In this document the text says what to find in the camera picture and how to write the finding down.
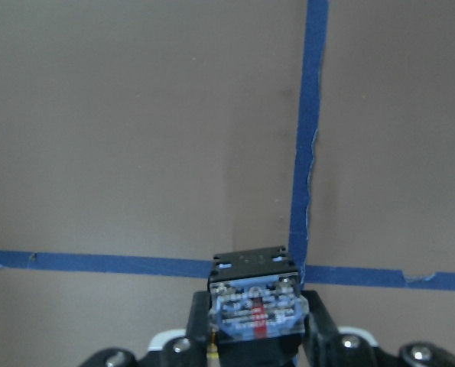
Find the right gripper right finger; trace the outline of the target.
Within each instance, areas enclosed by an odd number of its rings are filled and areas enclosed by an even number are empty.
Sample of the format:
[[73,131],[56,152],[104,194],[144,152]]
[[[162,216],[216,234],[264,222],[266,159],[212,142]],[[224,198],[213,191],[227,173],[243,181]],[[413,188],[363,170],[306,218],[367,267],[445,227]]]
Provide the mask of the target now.
[[455,366],[455,354],[425,341],[406,343],[394,356],[367,330],[338,327],[316,291],[302,294],[309,305],[304,351],[311,366]]

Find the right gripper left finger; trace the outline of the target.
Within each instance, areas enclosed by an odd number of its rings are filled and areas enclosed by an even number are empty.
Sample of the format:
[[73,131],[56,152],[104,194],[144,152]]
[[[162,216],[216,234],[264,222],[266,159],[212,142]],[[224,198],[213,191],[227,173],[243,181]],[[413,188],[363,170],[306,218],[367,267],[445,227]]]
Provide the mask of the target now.
[[210,294],[193,294],[187,325],[156,334],[144,356],[127,349],[99,350],[81,363],[85,367],[129,366],[217,366],[216,342],[209,322]]

